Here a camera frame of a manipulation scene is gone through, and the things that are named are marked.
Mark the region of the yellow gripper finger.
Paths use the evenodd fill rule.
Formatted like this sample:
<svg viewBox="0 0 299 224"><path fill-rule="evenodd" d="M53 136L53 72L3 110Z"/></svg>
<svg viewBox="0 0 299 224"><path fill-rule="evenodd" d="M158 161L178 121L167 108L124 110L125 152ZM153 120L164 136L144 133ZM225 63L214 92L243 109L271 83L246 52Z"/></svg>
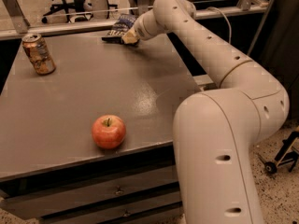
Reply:
<svg viewBox="0 0 299 224"><path fill-rule="evenodd" d="M122 37L121 41L125 45L133 45L136 44L139 41L139 36L137 32L135 31L135 28L132 27L129 29Z"/></svg>

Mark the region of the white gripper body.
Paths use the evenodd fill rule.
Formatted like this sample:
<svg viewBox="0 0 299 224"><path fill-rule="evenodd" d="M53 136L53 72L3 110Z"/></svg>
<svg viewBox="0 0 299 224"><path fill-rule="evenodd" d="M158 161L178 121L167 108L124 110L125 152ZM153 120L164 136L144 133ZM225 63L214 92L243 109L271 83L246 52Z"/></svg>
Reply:
<svg viewBox="0 0 299 224"><path fill-rule="evenodd" d="M137 18L134 24L135 33L142 40L149 40L159 34L159 26L152 11Z"/></svg>

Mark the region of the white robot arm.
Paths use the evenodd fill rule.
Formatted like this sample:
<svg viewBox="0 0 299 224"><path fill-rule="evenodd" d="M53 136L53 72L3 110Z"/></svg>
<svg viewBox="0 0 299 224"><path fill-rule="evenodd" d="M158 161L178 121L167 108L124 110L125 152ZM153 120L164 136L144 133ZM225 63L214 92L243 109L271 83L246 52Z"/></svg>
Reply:
<svg viewBox="0 0 299 224"><path fill-rule="evenodd" d="M123 40L166 33L178 37L216 86L185 99L174 116L187 224L264 224L249 148L285 122L288 93L262 66L199 24L187 0L155 0Z"/></svg>

